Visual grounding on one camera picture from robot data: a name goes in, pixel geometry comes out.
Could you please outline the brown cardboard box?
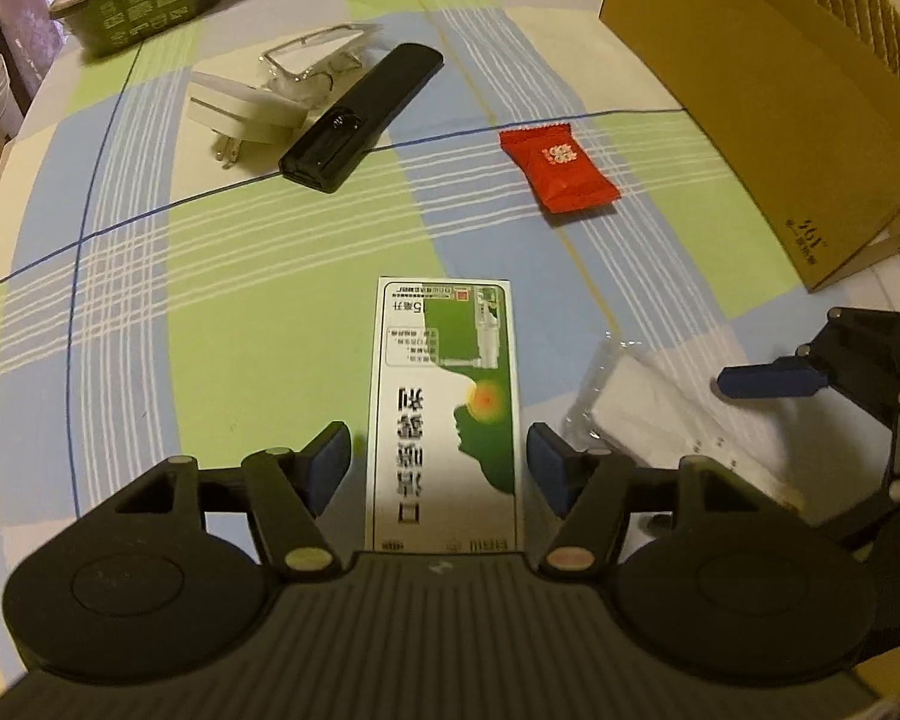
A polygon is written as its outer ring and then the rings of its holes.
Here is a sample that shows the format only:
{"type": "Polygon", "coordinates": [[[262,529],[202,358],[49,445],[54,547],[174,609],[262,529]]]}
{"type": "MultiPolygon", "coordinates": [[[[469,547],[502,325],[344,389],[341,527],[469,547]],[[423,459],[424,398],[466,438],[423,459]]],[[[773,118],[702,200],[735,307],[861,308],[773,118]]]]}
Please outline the brown cardboard box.
{"type": "Polygon", "coordinates": [[[803,284],[900,256],[900,79],[816,0],[603,0],[600,20],[678,99],[803,284]]]}

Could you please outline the white remote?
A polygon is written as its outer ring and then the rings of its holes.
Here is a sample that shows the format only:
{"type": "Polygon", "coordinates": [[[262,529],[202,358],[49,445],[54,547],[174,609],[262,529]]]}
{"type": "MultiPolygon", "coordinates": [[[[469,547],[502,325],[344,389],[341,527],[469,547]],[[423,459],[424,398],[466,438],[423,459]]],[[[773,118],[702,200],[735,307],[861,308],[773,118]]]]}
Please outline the white remote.
{"type": "Polygon", "coordinates": [[[601,340],[567,411],[562,437],[577,449],[616,450],[650,468],[673,470],[703,455],[793,512],[803,496],[748,449],[743,436],[649,361],[639,344],[601,340]]]}

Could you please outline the white power adapter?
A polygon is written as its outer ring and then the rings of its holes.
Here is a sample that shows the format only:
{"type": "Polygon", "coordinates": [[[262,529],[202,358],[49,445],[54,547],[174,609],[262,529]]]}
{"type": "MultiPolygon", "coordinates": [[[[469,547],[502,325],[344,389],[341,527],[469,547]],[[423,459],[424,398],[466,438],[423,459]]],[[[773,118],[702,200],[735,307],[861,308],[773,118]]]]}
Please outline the white power adapter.
{"type": "Polygon", "coordinates": [[[274,145],[289,140],[305,124],[308,107],[269,88],[194,71],[188,82],[187,115],[215,133],[215,159],[229,169],[245,142],[274,145]]]}

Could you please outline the clear glasses in bag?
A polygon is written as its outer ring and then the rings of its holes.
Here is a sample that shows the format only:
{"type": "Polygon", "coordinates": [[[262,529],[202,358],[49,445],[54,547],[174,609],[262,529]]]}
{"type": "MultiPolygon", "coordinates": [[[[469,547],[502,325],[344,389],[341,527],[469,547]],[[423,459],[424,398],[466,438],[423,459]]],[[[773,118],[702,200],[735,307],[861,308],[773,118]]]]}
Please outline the clear glasses in bag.
{"type": "Polygon", "coordinates": [[[296,103],[321,103],[336,86],[370,68],[379,34],[379,25],[343,23],[276,44],[260,55],[266,87],[296,103]]]}

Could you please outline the red snack packet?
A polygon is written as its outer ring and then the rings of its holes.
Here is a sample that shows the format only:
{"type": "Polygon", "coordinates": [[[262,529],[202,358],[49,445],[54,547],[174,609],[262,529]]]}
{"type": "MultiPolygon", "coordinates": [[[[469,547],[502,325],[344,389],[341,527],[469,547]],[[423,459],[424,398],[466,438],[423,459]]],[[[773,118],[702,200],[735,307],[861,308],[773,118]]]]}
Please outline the red snack packet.
{"type": "Polygon", "coordinates": [[[621,190],[590,160],[567,122],[505,130],[499,133],[499,145],[551,215],[589,211],[621,199],[621,190]]]}

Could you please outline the black remote control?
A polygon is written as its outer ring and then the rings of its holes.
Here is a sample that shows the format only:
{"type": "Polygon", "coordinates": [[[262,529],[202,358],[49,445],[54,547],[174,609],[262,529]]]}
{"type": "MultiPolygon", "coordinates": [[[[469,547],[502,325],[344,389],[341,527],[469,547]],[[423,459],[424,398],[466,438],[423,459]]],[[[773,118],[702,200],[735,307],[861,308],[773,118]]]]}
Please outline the black remote control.
{"type": "Polygon", "coordinates": [[[281,176],[318,192],[336,192],[442,67],[438,50],[398,44],[281,156],[281,176]]]}

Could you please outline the green white spray box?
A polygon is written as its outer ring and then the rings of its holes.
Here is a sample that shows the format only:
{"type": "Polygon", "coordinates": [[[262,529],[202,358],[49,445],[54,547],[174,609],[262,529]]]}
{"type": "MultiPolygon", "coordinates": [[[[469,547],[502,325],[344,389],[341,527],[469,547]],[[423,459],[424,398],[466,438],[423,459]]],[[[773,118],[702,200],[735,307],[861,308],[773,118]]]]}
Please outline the green white spray box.
{"type": "Polygon", "coordinates": [[[510,307],[505,281],[379,279],[368,550],[520,550],[523,449],[510,307]]]}

